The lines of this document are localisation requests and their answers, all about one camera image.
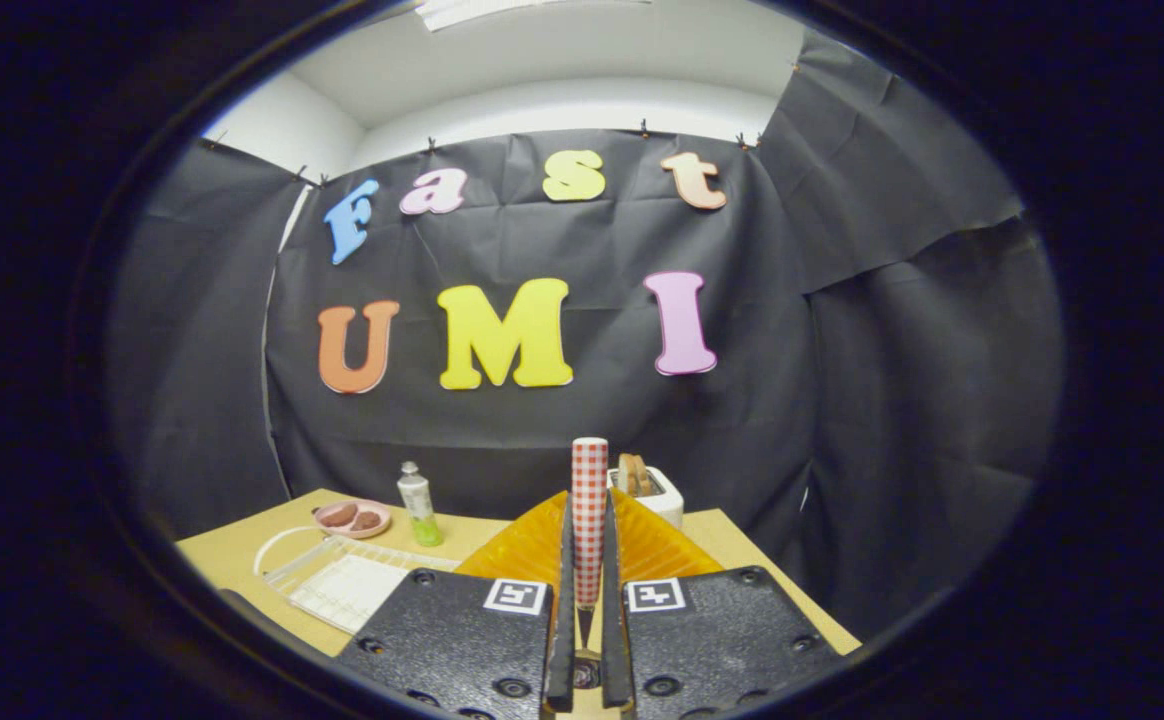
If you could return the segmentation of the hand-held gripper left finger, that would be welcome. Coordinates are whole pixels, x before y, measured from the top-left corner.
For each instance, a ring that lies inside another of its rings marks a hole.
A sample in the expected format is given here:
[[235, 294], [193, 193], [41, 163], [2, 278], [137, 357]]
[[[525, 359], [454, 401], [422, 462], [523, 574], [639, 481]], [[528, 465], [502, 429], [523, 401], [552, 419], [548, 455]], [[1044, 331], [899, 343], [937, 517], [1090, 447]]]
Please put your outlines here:
[[409, 571], [338, 664], [382, 687], [476, 719], [574, 708], [573, 534], [560, 492], [455, 571]]

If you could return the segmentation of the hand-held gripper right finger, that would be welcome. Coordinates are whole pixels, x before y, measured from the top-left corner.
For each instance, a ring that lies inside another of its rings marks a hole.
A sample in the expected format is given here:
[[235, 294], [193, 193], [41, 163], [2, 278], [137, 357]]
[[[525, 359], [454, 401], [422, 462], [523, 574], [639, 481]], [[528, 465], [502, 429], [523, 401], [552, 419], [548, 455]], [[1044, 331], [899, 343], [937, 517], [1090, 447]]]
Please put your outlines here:
[[842, 665], [765, 568], [623, 580], [634, 559], [620, 511], [641, 502], [610, 491], [602, 556], [601, 703], [623, 719], [709, 719], [752, 710]]

